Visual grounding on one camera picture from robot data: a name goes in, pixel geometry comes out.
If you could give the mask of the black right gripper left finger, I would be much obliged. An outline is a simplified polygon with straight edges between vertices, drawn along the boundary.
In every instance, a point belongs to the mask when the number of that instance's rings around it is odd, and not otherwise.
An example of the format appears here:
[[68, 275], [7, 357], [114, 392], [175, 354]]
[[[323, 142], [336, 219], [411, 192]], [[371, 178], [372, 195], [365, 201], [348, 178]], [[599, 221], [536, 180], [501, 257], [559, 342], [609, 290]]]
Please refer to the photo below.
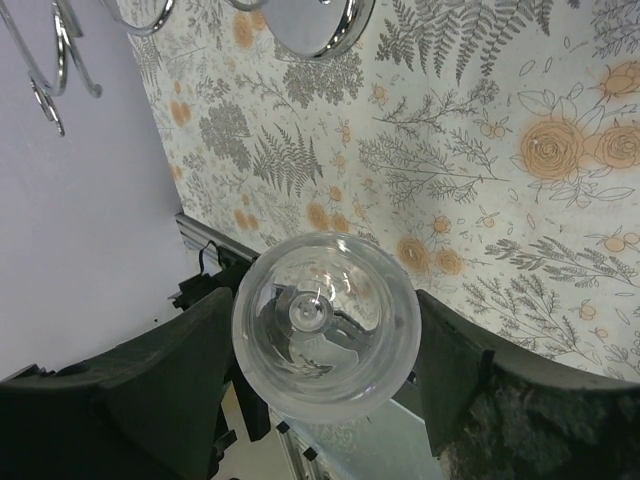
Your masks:
[[184, 311], [58, 372], [1, 383], [4, 479], [207, 479], [215, 306]]

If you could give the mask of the clear wine glass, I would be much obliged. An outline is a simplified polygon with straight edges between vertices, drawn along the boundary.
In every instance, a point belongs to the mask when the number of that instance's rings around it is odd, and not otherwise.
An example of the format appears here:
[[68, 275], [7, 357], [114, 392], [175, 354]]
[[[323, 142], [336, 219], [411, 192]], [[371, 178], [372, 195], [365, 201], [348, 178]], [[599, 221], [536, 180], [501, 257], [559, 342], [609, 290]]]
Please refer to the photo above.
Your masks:
[[409, 276], [381, 247], [321, 232], [259, 255], [234, 301], [232, 340], [249, 385], [309, 423], [363, 417], [409, 378], [421, 340]]

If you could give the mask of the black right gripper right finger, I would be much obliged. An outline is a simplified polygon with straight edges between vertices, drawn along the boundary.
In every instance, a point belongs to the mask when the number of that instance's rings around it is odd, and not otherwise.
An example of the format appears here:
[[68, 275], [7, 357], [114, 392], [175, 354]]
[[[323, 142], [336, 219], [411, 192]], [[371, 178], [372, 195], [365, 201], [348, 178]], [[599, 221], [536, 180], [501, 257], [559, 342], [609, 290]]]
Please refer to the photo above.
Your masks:
[[423, 290], [417, 298], [417, 386], [445, 478], [638, 478], [638, 385], [548, 360]]

